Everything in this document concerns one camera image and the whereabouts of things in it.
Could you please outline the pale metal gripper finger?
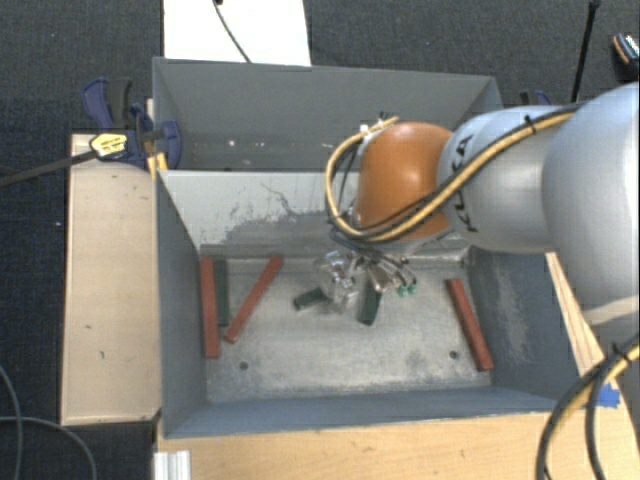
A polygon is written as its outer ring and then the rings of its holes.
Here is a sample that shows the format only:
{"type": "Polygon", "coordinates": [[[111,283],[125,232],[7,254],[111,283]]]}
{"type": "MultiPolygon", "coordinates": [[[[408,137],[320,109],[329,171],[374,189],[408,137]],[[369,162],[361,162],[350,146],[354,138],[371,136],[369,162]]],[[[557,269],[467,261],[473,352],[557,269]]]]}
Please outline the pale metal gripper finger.
{"type": "Polygon", "coordinates": [[[345,278],[329,285],[327,296],[333,312],[342,314],[354,310],[360,301],[361,289],[355,278],[345,278]]]}
{"type": "Polygon", "coordinates": [[[322,289],[346,288],[350,286],[349,261],[345,254],[331,251],[313,262],[322,289]]]}

